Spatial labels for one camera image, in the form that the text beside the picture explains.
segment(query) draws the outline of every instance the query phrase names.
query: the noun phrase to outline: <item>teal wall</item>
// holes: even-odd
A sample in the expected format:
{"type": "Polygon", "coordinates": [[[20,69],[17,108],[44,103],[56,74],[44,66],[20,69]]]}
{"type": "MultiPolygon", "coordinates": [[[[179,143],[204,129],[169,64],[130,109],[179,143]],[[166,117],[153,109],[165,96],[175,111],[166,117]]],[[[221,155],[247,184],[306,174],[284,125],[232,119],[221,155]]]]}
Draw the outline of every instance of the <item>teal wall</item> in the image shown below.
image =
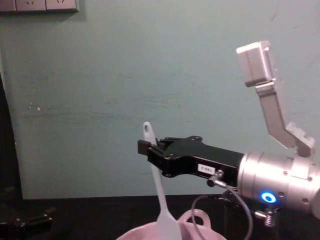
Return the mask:
{"type": "MultiPolygon", "coordinates": [[[[0,18],[0,50],[23,196],[154,195],[137,154],[142,124],[245,152],[267,134],[236,48],[270,40],[294,121],[320,139],[320,3],[313,0],[80,0],[78,13],[0,18]]],[[[168,194],[216,193],[204,179],[168,194]]]]}

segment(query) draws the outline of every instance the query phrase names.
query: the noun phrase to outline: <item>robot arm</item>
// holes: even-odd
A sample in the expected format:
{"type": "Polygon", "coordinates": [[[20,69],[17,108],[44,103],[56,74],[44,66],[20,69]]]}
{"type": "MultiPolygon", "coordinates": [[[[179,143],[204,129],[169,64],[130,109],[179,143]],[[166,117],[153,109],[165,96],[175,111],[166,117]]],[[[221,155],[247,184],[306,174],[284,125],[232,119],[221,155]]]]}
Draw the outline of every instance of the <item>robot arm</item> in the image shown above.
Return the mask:
{"type": "Polygon", "coordinates": [[[297,154],[310,157],[315,140],[290,121],[283,80],[279,77],[269,41],[254,42],[236,50],[247,87],[255,87],[260,98],[269,134],[286,148],[297,147],[297,154]]]}
{"type": "Polygon", "coordinates": [[[283,81],[279,78],[268,41],[237,49],[247,87],[255,87],[270,135],[296,156],[260,151],[246,154],[208,146],[199,136],[166,137],[158,146],[138,141],[138,152],[162,170],[165,177],[191,174],[207,178],[207,184],[237,187],[245,199],[267,205],[256,211],[272,227],[277,208],[288,208],[320,219],[320,166],[312,159],[315,140],[290,121],[285,106],[283,81]]]}

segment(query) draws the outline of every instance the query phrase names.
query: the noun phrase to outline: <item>electrical outlet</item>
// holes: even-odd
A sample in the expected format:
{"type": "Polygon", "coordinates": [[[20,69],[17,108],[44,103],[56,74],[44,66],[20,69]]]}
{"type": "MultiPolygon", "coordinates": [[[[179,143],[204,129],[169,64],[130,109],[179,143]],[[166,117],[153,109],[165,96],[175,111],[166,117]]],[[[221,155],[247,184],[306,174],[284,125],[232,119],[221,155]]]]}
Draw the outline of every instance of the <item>electrical outlet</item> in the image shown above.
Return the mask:
{"type": "Polygon", "coordinates": [[[15,0],[0,0],[0,12],[15,12],[16,1],[15,0]]]}
{"type": "Polygon", "coordinates": [[[77,0],[45,0],[46,9],[51,10],[65,10],[65,11],[78,11],[77,0]]]}
{"type": "Polygon", "coordinates": [[[17,12],[45,11],[46,0],[15,0],[15,6],[17,12]]]}

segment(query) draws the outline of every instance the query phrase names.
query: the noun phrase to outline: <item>bowl handle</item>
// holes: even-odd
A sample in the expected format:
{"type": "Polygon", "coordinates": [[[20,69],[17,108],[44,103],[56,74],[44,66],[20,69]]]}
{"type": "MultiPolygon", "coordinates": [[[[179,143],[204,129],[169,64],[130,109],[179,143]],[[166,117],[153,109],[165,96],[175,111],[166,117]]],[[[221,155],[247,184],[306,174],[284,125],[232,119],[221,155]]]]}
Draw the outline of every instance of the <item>bowl handle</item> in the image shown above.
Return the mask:
{"type": "MultiPolygon", "coordinates": [[[[182,214],[182,216],[178,219],[178,221],[187,222],[191,218],[191,212],[192,212],[191,209],[186,211],[184,214],[182,214]]],[[[205,211],[202,211],[200,209],[195,209],[194,210],[194,215],[202,219],[203,226],[211,229],[210,218],[209,218],[208,214],[206,214],[205,211]]]]}

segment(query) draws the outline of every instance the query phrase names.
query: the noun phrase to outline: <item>blue ring light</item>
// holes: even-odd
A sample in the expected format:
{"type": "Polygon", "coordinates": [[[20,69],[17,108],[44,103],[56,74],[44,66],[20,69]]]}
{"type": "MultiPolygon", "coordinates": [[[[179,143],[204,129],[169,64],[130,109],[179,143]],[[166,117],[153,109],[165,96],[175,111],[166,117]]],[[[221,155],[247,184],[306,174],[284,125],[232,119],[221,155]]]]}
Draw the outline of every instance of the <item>blue ring light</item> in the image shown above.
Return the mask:
{"type": "Polygon", "coordinates": [[[266,203],[269,203],[269,204],[274,204],[277,201],[275,195],[273,195],[270,192],[262,193],[261,198],[263,201],[265,201],[266,203]]]}

